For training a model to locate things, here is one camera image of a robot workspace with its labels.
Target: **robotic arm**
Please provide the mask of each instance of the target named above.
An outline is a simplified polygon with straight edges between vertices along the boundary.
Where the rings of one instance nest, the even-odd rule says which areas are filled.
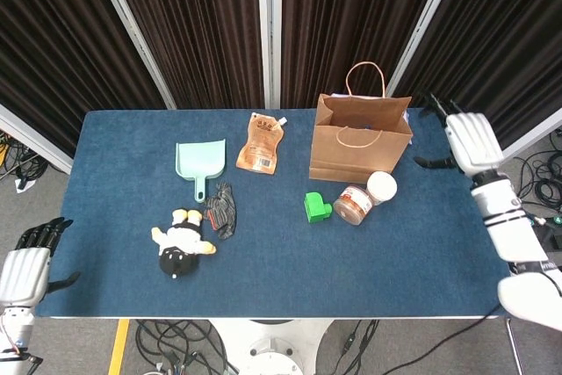
[[[48,282],[51,257],[62,232],[71,224],[72,220],[60,217],[26,230],[4,261],[0,276],[0,305],[4,307],[0,316],[0,372],[3,375],[31,375],[43,362],[42,358],[28,352],[33,309],[46,294],[71,286],[80,276],[75,272],[66,280]]]
[[[498,284],[500,303],[517,318],[562,331],[562,272],[549,261],[509,178],[498,171],[503,154],[490,123],[479,113],[447,114],[433,95],[430,103],[453,154],[441,167],[454,162],[472,179],[472,197],[498,256],[508,263],[511,277]],[[417,158],[431,168],[423,164],[432,162]]]

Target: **paper bag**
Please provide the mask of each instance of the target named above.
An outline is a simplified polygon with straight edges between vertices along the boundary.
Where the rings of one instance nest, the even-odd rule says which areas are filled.
[[[349,74],[374,65],[383,78],[383,97],[355,97]],[[385,98],[385,80],[375,63],[360,62],[346,77],[349,95],[321,94],[316,108],[310,154],[311,179],[366,184],[377,170],[391,173],[412,138],[402,115],[410,97]]]

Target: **table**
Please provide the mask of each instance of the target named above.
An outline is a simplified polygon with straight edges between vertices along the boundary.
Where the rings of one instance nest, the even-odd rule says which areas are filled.
[[[275,175],[235,167],[250,110],[90,112],[61,215],[74,220],[53,260],[51,279],[75,270],[71,288],[38,306],[42,316],[169,318],[473,317],[497,303],[508,275],[455,170],[427,170],[415,155],[449,153],[435,117],[410,109],[414,132],[393,172],[397,196],[359,227],[337,215],[306,221],[305,193],[333,202],[347,184],[308,178],[315,110],[261,111],[286,116]],[[221,180],[233,185],[235,235],[188,277],[158,267],[150,228],[166,230],[178,207],[197,208],[193,183],[175,172],[177,142],[227,140]]]

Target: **curtain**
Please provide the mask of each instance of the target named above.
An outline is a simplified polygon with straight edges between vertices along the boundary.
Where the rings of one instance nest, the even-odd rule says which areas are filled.
[[[0,8],[0,103],[67,154],[90,110],[164,107],[110,0]]]
[[[562,0],[443,0],[397,92],[483,112],[507,147],[562,107],[561,25]]]
[[[178,107],[263,107],[258,0],[127,2]]]
[[[281,105],[314,107],[322,92],[344,92],[359,61],[392,75],[427,0],[283,0]],[[373,68],[354,71],[354,93],[380,96]]]

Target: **dustpan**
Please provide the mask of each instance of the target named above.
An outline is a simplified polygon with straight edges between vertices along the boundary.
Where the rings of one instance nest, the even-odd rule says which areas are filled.
[[[226,140],[176,144],[176,173],[195,181],[195,200],[205,201],[205,179],[219,177],[225,168]]]

